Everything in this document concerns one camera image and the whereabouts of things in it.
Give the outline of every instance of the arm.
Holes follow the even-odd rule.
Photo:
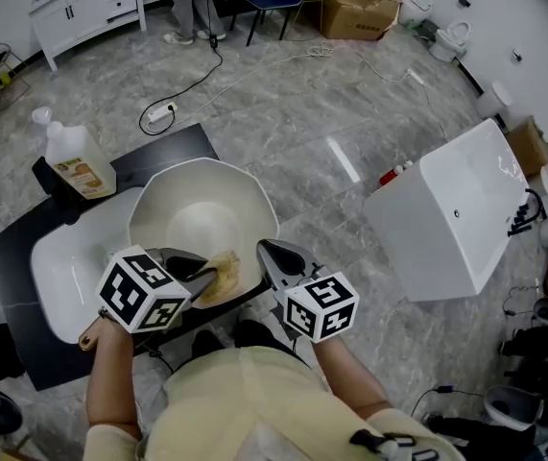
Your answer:
[[[391,408],[378,379],[359,362],[342,338],[334,336],[312,347],[333,394],[359,417],[368,419],[380,410]]]
[[[104,319],[85,403],[90,426],[113,425],[141,439],[132,390],[132,338]]]

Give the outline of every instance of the red object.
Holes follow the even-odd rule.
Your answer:
[[[393,168],[391,171],[385,174],[382,178],[380,178],[380,185],[384,186],[387,182],[391,182],[396,177],[397,177],[397,173],[395,172],[395,169]]]

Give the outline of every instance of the trousers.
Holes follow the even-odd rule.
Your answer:
[[[280,350],[288,353],[297,360],[301,360],[291,349],[274,338],[274,334],[269,328],[262,323],[247,319],[240,322],[235,327],[235,347],[241,349],[243,347],[269,347],[270,349]],[[199,357],[208,355],[209,353],[223,350],[225,347],[220,340],[214,336],[214,333],[208,330],[202,330],[195,336],[193,342],[193,355],[188,360],[194,360]]]
[[[173,0],[174,7],[171,12],[178,21],[181,37],[192,37],[195,34],[195,15],[197,11],[200,20],[199,25],[207,29],[214,36],[221,35],[225,28],[221,22],[212,0]]]

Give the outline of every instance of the cardboard box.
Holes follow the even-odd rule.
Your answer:
[[[377,40],[397,22],[399,0],[325,0],[304,6],[329,39]]]
[[[548,143],[544,133],[530,117],[506,135],[523,174],[528,177],[540,173],[548,163]]]

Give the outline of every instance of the sponge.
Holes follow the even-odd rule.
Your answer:
[[[200,304],[204,307],[223,303],[231,297],[236,297],[239,290],[240,259],[234,251],[225,251],[212,257],[199,270],[199,273],[208,268],[218,270],[216,278],[199,297]]]

